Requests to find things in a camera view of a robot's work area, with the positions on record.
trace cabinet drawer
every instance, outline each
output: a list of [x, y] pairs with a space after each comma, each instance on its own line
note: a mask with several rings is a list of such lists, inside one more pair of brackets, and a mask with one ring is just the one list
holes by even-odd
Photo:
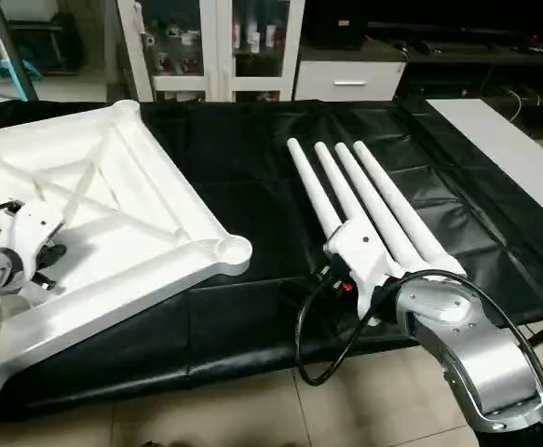
[[390, 101], [405, 62], [302, 61], [296, 100]]

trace white panel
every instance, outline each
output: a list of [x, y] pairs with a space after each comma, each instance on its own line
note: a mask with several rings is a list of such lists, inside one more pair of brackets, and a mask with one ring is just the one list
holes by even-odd
[[405, 62], [303, 61], [296, 100], [391, 101]]
[[140, 102], [152, 102], [153, 91], [151, 90], [147, 64], [144, 61], [143, 41], [139, 29], [140, 24], [137, 23], [137, 13], [134, 8], [135, 2], [134, 0], [117, 0], [117, 3], [137, 97]]
[[296, 63], [298, 61], [298, 48], [300, 47], [300, 32], [302, 19], [305, 13], [305, 0], [291, 0], [290, 17], [288, 18], [288, 32], [286, 33], [286, 48], [283, 53], [283, 88], [279, 93], [280, 101], [291, 101], [296, 76]]
[[200, 0], [200, 30], [203, 46], [204, 81], [207, 101], [222, 101], [217, 62], [217, 6], [215, 0]]
[[208, 85], [203, 76], [153, 76], [157, 91], [206, 91]]
[[275, 91], [284, 87], [281, 77], [234, 77], [230, 81], [233, 91]]
[[481, 100], [429, 101], [543, 208], [543, 148]]

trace robotic arm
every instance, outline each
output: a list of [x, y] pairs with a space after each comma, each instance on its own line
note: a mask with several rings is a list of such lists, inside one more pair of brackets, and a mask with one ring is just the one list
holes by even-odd
[[[327, 237], [324, 250], [332, 264], [343, 265], [344, 276], [356, 283], [362, 323], [378, 324], [377, 315], [383, 315], [375, 313], [381, 305], [377, 297], [389, 301], [386, 307], [391, 315], [387, 317], [395, 319], [403, 333], [441, 364], [445, 380], [479, 438], [542, 427], [543, 370], [534, 351], [523, 352], [511, 333], [486, 317], [482, 299], [510, 323], [467, 280], [459, 262], [432, 235], [364, 143], [355, 142], [354, 151], [366, 173], [343, 143], [335, 146], [335, 152], [372, 222], [324, 143], [318, 142], [315, 151], [347, 217], [344, 223], [298, 141], [289, 139], [288, 147]], [[309, 306], [309, 302], [303, 306], [299, 325]], [[527, 344], [520, 332], [517, 335], [520, 344], [522, 340]], [[348, 347], [354, 341], [350, 339]], [[299, 342], [296, 353], [299, 359]]]
[[1, 209], [11, 219], [0, 228], [0, 295], [17, 293], [27, 281], [52, 289], [56, 283], [37, 270], [65, 253], [63, 246], [51, 243], [63, 224], [61, 211], [40, 200], [8, 202]]

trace glass cabinet door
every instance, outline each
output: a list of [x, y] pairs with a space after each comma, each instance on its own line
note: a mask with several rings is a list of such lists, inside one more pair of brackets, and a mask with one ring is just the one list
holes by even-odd
[[225, 99], [289, 100], [305, 0], [218, 2], [224, 4], [218, 8], [218, 45]]
[[144, 53], [152, 75], [203, 76], [198, 0], [141, 0]]
[[141, 48], [141, 60], [135, 64], [139, 70], [133, 67], [133, 71], [143, 72], [142, 80], [148, 77], [153, 99], [215, 100], [217, 0], [117, 1], [121, 16], [125, 10], [135, 10], [135, 23], [127, 23], [125, 34], [127, 30], [132, 34], [132, 24], [138, 22], [140, 43], [132, 45], [127, 36], [127, 45], [129, 52], [130, 47]]
[[281, 76], [289, 16], [287, 0], [233, 0], [234, 76]]

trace black mat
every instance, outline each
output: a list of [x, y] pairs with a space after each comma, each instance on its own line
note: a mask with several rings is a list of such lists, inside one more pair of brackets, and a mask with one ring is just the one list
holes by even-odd
[[[94, 107], [2, 103], [0, 127]], [[325, 258], [289, 137], [316, 169], [314, 142], [365, 141], [469, 276], [517, 323], [543, 319], [543, 209], [426, 103], [156, 103], [143, 106], [143, 120], [225, 228], [252, 242], [251, 268], [18, 373], [0, 393], [0, 419], [291, 367], [297, 307]], [[321, 301], [305, 352], [334, 355], [335, 335], [358, 322], [354, 309], [353, 296]], [[356, 353], [407, 345], [383, 325], [363, 333]]]

